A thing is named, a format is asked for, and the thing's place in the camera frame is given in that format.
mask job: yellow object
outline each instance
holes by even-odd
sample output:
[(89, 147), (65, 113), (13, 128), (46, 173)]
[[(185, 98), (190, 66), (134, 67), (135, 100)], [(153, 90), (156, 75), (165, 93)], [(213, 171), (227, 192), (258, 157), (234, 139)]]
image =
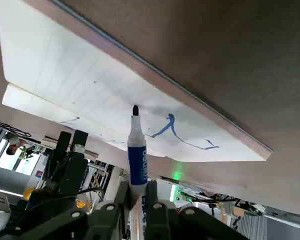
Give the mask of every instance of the yellow object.
[(85, 201), (80, 201), (80, 200), (77, 200), (76, 201), (76, 206), (80, 209), (82, 209), (87, 203)]
[(35, 190), (34, 187), (29, 187), (26, 190), (24, 190), (23, 191), (23, 197), (24, 197), (24, 199), (29, 200), (29, 198), (30, 198), (31, 193), (32, 193), (33, 190)]

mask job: blue marker label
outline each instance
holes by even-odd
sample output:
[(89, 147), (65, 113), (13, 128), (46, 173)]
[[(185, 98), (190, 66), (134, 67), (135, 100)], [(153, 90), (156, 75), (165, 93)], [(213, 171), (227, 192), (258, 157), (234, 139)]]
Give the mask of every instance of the blue marker label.
[(132, 185), (146, 184), (148, 181), (147, 148), (128, 147), (130, 181)]

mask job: dry erase marker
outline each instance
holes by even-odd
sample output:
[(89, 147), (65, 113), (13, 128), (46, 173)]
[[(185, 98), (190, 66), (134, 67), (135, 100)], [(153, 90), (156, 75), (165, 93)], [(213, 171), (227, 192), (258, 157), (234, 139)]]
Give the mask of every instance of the dry erase marker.
[(137, 105), (134, 105), (132, 110), (131, 131), (127, 146), (130, 165), (130, 189), (136, 200), (144, 193), (148, 182), (147, 146), (145, 135), (141, 129)]
[(128, 158), (130, 165), (130, 189), (137, 200), (130, 211), (130, 239), (143, 240), (146, 229), (146, 188), (148, 183), (147, 147), (145, 135), (141, 129), (139, 108), (133, 106), (131, 131), (128, 137)]

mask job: whiteboard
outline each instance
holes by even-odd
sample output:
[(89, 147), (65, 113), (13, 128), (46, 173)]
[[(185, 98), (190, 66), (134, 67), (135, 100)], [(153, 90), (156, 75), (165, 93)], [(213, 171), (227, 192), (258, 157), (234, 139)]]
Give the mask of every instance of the whiteboard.
[(10, 84), (2, 103), (127, 149), (133, 105), (151, 155), (181, 162), (265, 161), (207, 117), (21, 0), (0, 0)]

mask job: black equipment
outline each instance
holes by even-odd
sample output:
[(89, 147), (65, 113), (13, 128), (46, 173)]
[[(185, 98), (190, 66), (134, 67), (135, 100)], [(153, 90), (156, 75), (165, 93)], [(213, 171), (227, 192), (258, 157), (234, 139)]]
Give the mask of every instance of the black equipment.
[[(87, 133), (76, 131), (71, 151), (71, 134), (62, 132), (49, 153), (44, 170), (45, 187), (32, 192), (20, 227), (2, 240), (121, 240), (129, 239), (128, 218), (133, 208), (128, 181), (122, 181), (114, 201), (101, 202), (91, 214), (76, 207), (87, 160)], [(158, 200), (157, 182), (149, 181), (144, 211), (145, 240), (247, 240), (244, 236), (196, 207), (178, 212), (167, 200)]]
[(30, 230), (76, 206), (76, 197), (88, 166), (84, 155), (87, 137), (87, 133), (76, 130), (72, 151), (67, 152), (71, 134), (60, 133), (42, 175), (45, 186), (35, 189), (27, 203), (26, 214), (20, 223), (23, 230)]

